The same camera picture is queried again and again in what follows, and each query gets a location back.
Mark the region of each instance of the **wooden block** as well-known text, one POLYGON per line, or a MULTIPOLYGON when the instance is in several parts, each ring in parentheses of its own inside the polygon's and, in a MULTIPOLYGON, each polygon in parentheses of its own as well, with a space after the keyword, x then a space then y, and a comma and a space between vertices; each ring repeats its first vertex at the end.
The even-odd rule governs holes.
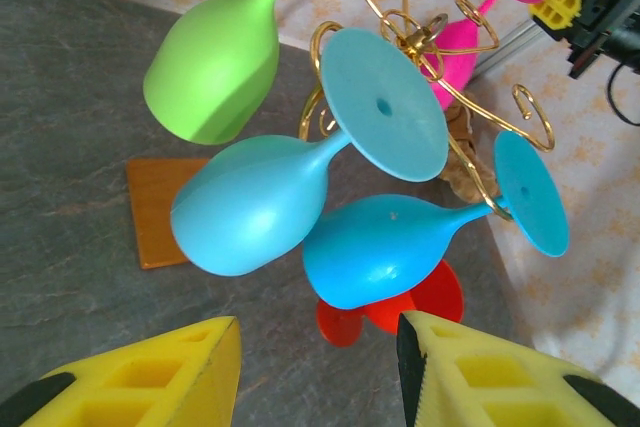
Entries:
POLYGON ((140 267, 154 269, 188 262, 171 233, 173 199, 209 159, 133 159, 127 182, 138 240, 140 267))

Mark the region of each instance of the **gray countertop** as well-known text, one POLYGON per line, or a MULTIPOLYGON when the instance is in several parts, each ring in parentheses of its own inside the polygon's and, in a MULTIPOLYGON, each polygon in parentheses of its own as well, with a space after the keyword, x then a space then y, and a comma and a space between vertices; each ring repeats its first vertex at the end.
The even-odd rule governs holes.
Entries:
MULTIPOLYGON (((213 156, 152 118, 142 78, 177 15, 124 0, 2 0, 0 399, 64 363, 220 315, 239 318, 234 425, 404 425, 395 339, 370 324, 337 349, 315 324, 300 249, 247 276, 138 267, 125 163, 213 156)), ((273 90, 241 138, 295 135, 313 86, 284 46, 273 90)), ((347 148, 327 209, 383 192, 455 203, 446 184, 393 179, 347 148)), ((446 255, 464 323, 514 339, 502 267, 483 221, 446 255)))

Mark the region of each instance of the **blue plastic wine glass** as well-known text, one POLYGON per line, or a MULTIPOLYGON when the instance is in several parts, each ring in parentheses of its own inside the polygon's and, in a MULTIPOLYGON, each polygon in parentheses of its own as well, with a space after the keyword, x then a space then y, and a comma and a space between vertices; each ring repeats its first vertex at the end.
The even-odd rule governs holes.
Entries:
POLYGON ((243 275, 302 242, 322 213, 329 163, 350 142, 404 180, 426 181, 442 170, 444 114, 400 51, 368 31, 342 30, 328 41, 320 71, 339 131, 318 143, 279 135, 243 140, 178 193, 171 227, 198 267, 243 275))
MULTIPOLYGON (((495 143, 502 197, 529 241, 563 255, 569 225, 549 172, 531 145, 513 132, 495 143)), ((318 296, 343 310, 400 295, 423 281, 455 233, 491 213, 485 203, 446 209, 414 197, 367 197, 323 215, 304 241, 304 266, 318 296)))

